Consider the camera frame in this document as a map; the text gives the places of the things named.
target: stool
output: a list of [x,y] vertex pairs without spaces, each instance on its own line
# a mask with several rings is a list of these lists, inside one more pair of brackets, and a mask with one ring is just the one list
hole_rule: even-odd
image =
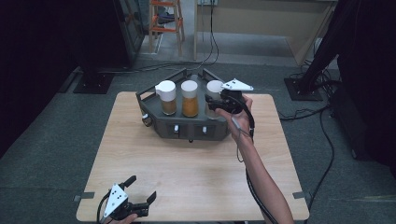
[[[174,20],[175,20],[175,29],[172,28],[164,28],[159,26],[158,19],[160,18],[158,15],[158,7],[172,7],[174,10]],[[178,56],[181,56],[181,41],[184,41],[184,26],[183,26],[183,16],[181,14],[181,6],[180,0],[173,1],[159,1],[159,0],[150,0],[149,1],[149,17],[151,20],[149,21],[148,28],[148,44],[149,44],[149,52],[152,52],[152,36],[153,33],[155,38],[158,37],[158,32],[162,33],[175,33],[177,36],[177,45],[178,45]]]

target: human hand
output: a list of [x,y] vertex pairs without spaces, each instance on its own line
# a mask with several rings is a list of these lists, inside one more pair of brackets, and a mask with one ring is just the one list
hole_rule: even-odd
[[[251,98],[247,97],[246,95],[243,95],[243,97],[246,101],[247,108],[250,111],[251,106],[253,104],[253,100]],[[235,140],[236,143],[237,143],[239,135],[240,135],[240,130],[238,130],[238,128],[233,124],[232,118],[238,123],[238,125],[240,126],[240,128],[242,129],[243,132],[249,133],[249,120],[248,120],[248,115],[245,111],[242,111],[239,114],[230,114],[221,108],[217,108],[216,114],[224,117],[227,120],[228,128],[231,132],[233,140]]]
[[131,214],[123,220],[117,221],[111,219],[111,217],[106,218],[106,224],[131,224],[135,219],[137,219],[137,214]]

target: forearm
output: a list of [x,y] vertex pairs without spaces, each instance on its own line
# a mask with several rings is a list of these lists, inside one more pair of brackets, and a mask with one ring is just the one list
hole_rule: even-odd
[[256,194],[278,223],[293,223],[288,203],[248,136],[241,136],[240,151]]

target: desk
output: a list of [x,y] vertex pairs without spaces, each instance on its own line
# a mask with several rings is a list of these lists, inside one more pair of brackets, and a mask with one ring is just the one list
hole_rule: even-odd
[[[249,95],[256,120],[255,145],[268,172],[279,185],[294,219],[309,216],[274,101],[270,95]],[[117,96],[77,211],[80,221],[94,221],[97,206],[113,183],[136,175],[125,191],[129,202],[143,203],[157,190],[148,217],[138,221],[262,220],[236,158],[231,136],[221,142],[160,138],[141,120],[134,92]]]
[[[220,0],[213,10],[213,33],[286,36],[297,64],[302,65],[315,40],[327,29],[336,2],[337,0]],[[201,8],[197,3],[198,0],[195,0],[195,60],[197,33],[210,32],[210,7]]]

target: wooden table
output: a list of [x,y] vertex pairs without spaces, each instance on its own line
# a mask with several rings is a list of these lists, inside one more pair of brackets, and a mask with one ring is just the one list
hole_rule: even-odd
[[[297,64],[302,65],[338,0],[226,0],[213,10],[213,33],[285,36]],[[194,60],[197,32],[210,32],[210,7],[195,0]]]
[[[285,195],[294,219],[307,219],[304,198],[293,197],[302,189],[274,100],[266,94],[249,96],[256,120],[255,146],[262,161]],[[112,184],[131,175],[137,180],[125,190],[129,202],[143,203],[157,191],[148,217],[138,221],[263,220],[230,135],[221,142],[162,139],[143,124],[135,92],[121,92],[85,188],[94,197],[81,200],[78,220],[94,221],[97,206]]]

